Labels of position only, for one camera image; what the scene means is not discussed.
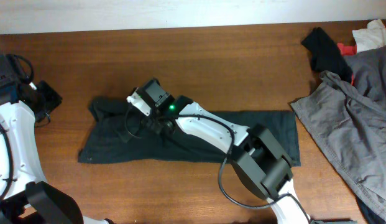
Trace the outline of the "black Nike t-shirt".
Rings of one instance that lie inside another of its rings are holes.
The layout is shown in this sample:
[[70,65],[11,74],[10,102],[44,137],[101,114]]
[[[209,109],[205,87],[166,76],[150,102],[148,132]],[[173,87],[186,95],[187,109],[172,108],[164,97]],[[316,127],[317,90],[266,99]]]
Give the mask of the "black Nike t-shirt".
[[[206,141],[176,131],[156,134],[141,125],[142,114],[126,101],[97,96],[89,107],[96,124],[78,162],[114,164],[143,159],[221,163],[224,153]],[[291,111],[217,111],[216,116],[235,124],[268,128],[292,159],[300,166],[295,114]]]

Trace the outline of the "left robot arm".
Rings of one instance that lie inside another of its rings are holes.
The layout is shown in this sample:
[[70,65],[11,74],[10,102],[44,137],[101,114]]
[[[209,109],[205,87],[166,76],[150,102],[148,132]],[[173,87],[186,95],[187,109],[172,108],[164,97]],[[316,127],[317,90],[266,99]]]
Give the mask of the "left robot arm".
[[97,223],[72,197],[48,184],[35,142],[30,102],[44,101],[33,83],[0,89],[0,223]]

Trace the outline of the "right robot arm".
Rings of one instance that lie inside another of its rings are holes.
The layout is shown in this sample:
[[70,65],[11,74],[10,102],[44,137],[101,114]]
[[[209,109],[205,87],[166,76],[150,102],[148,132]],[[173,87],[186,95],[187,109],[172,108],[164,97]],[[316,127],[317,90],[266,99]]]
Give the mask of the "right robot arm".
[[163,96],[154,105],[140,95],[128,101],[158,124],[177,125],[222,151],[224,162],[232,165],[246,189],[267,201],[264,207],[273,210],[278,223],[310,223],[293,186],[291,159],[267,128],[231,123],[185,97],[171,101]]

